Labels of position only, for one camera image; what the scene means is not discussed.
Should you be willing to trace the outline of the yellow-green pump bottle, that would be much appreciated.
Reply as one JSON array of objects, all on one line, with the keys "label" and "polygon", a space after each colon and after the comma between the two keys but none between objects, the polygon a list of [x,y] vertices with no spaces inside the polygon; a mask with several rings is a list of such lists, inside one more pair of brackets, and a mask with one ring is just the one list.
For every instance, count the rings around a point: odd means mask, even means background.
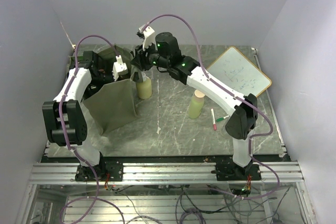
[{"label": "yellow-green pump bottle", "polygon": [[151,79],[144,72],[142,73],[142,82],[136,83],[136,90],[138,97],[142,100],[148,99],[152,95]]}]

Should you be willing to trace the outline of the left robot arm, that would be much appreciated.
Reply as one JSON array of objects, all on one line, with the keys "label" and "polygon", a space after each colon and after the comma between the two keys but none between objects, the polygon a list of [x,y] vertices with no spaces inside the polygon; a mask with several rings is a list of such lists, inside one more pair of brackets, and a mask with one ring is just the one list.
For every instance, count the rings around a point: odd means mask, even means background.
[{"label": "left robot arm", "polygon": [[60,93],[42,106],[49,142],[71,151],[79,166],[76,181],[102,180],[107,175],[103,155],[87,139],[88,127],[80,103],[114,81],[107,61],[93,51],[85,51],[77,64],[71,64]]}]

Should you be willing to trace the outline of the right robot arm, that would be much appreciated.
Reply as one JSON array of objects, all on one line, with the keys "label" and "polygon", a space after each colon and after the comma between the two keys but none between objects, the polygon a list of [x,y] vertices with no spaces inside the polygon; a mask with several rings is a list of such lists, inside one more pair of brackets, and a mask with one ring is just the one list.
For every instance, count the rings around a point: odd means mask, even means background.
[{"label": "right robot arm", "polygon": [[253,164],[249,137],[258,118],[256,96],[229,89],[207,73],[199,61],[181,53],[177,39],[170,32],[156,35],[139,31],[137,36],[142,44],[135,47],[131,65],[141,71],[156,67],[159,72],[168,73],[171,78],[208,96],[229,115],[225,130],[232,137],[234,148],[234,164],[229,174],[239,180],[248,176]]}]

